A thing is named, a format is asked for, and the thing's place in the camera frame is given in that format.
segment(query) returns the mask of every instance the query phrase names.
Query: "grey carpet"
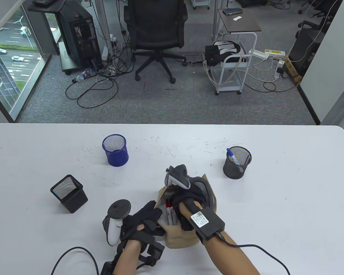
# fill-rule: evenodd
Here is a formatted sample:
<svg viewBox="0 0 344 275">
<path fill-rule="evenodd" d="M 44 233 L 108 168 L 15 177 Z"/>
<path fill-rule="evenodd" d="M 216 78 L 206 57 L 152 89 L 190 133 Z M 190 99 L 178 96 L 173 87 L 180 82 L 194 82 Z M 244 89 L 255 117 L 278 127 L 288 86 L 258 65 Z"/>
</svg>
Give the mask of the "grey carpet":
<svg viewBox="0 0 344 275">
<path fill-rule="evenodd" d="M 105 0 L 110 32 L 121 39 L 115 0 Z M 185 46 L 174 52 L 201 52 L 210 43 L 213 21 L 213 4 L 192 9 L 187 3 L 189 19 L 185 24 Z M 295 41 L 297 24 L 308 19 L 298 15 L 301 2 L 294 1 L 289 10 L 278 10 L 270 6 L 249 8 L 256 16 L 262 32 L 258 33 L 256 48 L 288 51 Z M 137 57 L 137 68 L 145 61 Z M 302 98 L 296 88 L 284 93 L 259 93 L 245 87 L 241 95 L 222 93 L 214 95 L 214 86 L 209 82 L 201 64 L 183 67 L 176 60 L 166 59 L 173 76 L 177 79 L 170 84 L 166 72 L 159 63 L 152 63 L 144 69 L 141 81 L 134 80 L 134 74 L 117 79 L 119 92 L 114 99 L 95 109 L 82 109 L 75 101 L 65 97 L 64 91 L 77 73 L 66 76 L 61 72 L 60 59 L 53 56 L 38 80 L 17 121 L 21 123 L 196 123 L 196 124 L 295 124 L 313 125 Z M 270 62 L 258 65 L 269 68 Z M 263 80 L 272 80 L 275 66 L 271 71 L 259 71 L 253 66 L 250 73 Z M 95 83 L 95 78 L 73 85 L 69 95 L 80 95 Z M 264 91 L 262 82 L 247 77 L 246 83 Z M 106 88 L 106 81 L 97 85 Z M 293 86 L 289 79 L 276 81 L 277 90 Z M 116 92 L 113 87 L 106 91 L 91 91 L 80 103 L 86 106 L 99 104 Z"/>
</svg>

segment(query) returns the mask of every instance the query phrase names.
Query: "label sticker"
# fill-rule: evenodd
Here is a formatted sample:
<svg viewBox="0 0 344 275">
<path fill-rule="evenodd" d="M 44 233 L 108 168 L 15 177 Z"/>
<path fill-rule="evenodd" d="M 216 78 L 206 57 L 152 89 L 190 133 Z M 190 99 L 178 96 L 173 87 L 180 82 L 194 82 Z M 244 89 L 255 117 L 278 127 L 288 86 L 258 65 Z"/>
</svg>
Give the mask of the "label sticker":
<svg viewBox="0 0 344 275">
<path fill-rule="evenodd" d="M 199 228 L 201 228 L 202 226 L 204 226 L 205 224 L 209 222 L 200 211 L 192 215 L 191 219 Z"/>
</svg>

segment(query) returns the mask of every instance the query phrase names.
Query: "street lamp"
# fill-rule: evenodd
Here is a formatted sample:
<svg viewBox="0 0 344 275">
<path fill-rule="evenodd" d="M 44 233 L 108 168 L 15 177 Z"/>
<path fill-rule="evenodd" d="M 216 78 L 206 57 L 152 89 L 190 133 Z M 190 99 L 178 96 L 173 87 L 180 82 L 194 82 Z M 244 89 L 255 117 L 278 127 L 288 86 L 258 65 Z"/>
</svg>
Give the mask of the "street lamp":
<svg viewBox="0 0 344 275">
<path fill-rule="evenodd" d="M 15 22 L 13 22 L 14 24 L 16 24 L 16 23 L 20 23 L 21 24 L 21 26 L 22 27 L 24 27 L 23 26 L 23 24 L 22 24 L 22 19 L 23 19 L 23 15 L 20 17 L 20 19 L 18 20 L 18 21 L 15 21 Z M 31 41 L 29 40 L 29 37 L 28 37 L 28 34 L 27 34 L 27 31 L 26 30 L 24 30 L 24 32 L 25 32 L 25 34 L 26 34 L 26 37 L 27 37 L 27 39 L 28 39 L 28 42 L 29 42 L 29 44 L 31 45 L 31 47 L 32 47 L 32 49 L 33 49 L 33 46 L 32 46 L 32 43 L 31 43 Z"/>
</svg>

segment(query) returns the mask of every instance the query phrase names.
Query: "window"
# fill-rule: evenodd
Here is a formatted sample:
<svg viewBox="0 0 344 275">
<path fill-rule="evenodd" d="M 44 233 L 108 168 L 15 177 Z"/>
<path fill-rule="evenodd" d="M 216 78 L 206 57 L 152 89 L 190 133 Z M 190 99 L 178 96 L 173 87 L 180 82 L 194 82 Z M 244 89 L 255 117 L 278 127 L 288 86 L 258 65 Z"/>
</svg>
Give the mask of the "window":
<svg viewBox="0 0 344 275">
<path fill-rule="evenodd" d="M 45 61 L 22 7 L 0 29 L 0 102 L 16 119 Z"/>
<path fill-rule="evenodd" d="M 58 23 L 57 23 L 55 14 L 46 13 L 46 18 L 50 25 L 50 29 L 51 29 L 52 35 L 54 36 L 55 42 L 57 43 L 58 40 L 60 39 L 61 33 L 60 33 L 60 29 L 58 28 Z"/>
</svg>

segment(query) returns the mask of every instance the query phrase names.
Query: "white car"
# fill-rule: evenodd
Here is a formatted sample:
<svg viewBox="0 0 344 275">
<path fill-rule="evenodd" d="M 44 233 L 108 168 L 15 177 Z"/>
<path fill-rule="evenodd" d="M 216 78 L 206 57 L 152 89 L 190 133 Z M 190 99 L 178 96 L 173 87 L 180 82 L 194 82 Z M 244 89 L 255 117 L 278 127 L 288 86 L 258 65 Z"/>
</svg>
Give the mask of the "white car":
<svg viewBox="0 0 344 275">
<path fill-rule="evenodd" d="M 7 54 L 7 50 L 4 50 L 4 49 L 0 49 L 0 54 Z"/>
<path fill-rule="evenodd" d="M 24 61 L 24 57 L 21 57 L 21 56 L 12 56 L 12 60 L 13 61 Z"/>
</svg>

